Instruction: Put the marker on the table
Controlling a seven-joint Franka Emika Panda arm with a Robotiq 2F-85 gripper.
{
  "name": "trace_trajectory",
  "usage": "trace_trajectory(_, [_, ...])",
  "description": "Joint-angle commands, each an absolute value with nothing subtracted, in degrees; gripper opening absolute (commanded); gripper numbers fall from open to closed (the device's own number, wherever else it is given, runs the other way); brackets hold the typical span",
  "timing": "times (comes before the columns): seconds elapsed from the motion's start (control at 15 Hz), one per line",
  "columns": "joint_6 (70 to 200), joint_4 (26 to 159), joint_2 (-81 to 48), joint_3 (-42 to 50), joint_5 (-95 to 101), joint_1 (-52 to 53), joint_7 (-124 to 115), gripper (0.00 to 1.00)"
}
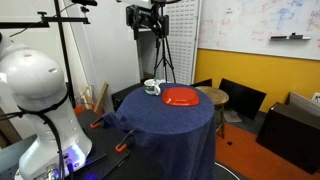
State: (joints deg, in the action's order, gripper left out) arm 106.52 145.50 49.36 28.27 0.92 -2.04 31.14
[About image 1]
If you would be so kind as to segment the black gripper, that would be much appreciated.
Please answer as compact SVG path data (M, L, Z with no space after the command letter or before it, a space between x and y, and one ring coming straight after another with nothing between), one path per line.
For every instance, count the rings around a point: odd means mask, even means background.
M169 34L169 16L163 14L163 4L154 4L151 9L130 5L126 7L126 24L133 30L134 39L140 29L150 29L157 38Z

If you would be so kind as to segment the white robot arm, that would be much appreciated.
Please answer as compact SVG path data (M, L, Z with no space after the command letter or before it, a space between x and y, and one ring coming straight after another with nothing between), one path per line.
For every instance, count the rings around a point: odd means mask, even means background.
M1 37L1 79L19 110L1 118L27 117L37 139L21 156L21 180L107 180L131 152L113 144L127 135L105 129L84 130L68 97L60 65L46 54Z

